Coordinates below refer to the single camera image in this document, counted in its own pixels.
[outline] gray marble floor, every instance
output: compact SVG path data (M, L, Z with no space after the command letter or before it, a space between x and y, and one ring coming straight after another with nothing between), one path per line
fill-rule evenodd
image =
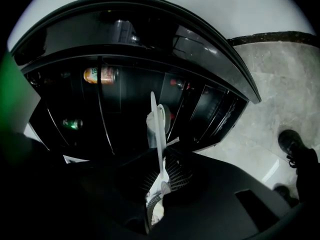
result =
M299 43L261 42L235 47L257 85L262 102L250 103L234 129L200 154L244 169L272 188L292 188L296 173L278 146L278 134L293 129L320 158L320 49Z

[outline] soda can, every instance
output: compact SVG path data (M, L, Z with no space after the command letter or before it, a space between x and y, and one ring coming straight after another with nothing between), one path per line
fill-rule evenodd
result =
M171 79L170 80L170 85L172 86L178 86L179 89L183 90L185 87L185 81L182 81L181 79ZM190 83L188 83L188 86L186 87L186 89L188 90L190 88Z
M101 67L101 84L103 85L112 85L117 81L119 75L119 70L110 66ZM87 68L83 72L83 78L86 82L90 84L98 83L98 68L91 67Z
M63 119L61 125L70 130L79 130L82 128L83 122L81 119Z

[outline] sneaker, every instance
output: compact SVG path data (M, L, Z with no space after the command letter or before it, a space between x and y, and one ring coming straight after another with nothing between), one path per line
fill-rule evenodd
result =
M277 192L289 205L291 208L299 204L299 200L290 196L290 190L284 185L278 185L273 189Z
M300 135L294 130L284 130L278 137L278 143L282 151L287 154L286 158L289 159L289 165L292 168L297 168L296 160L298 154L308 150Z

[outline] black panel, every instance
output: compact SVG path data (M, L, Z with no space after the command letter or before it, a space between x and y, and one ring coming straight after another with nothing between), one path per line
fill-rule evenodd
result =
M205 86L195 111L190 119L189 131L193 133L195 141L198 142L210 126L219 104L223 99L225 89Z
M110 153L100 116L98 86L84 80L85 69L96 65L95 58L70 59L47 65L27 75L40 94L41 102L45 103L30 120L40 139L48 147L50 143L56 143L55 149L64 155L86 160L105 157ZM42 123L41 114L46 113L49 113L50 120ZM62 125L65 119L81 120L82 128L65 128ZM47 138L51 125L55 125L56 131L62 136L62 144L59 138L56 140L57 137Z
M260 232L267 230L279 220L251 190L240 191L235 193L235 196Z
M119 102L118 112L109 111L108 99L103 98L104 118L115 152L148 149L147 115L151 112L150 93L159 102L165 74L140 68L119 68L117 93L113 98ZM103 93L113 85L102 85Z
M163 0L80 0L37 23L13 49L22 68L87 45L142 47L203 67L258 103L257 87L228 42L193 13Z
M59 147L67 145L53 123L44 99L36 106L30 124L49 150L58 151Z

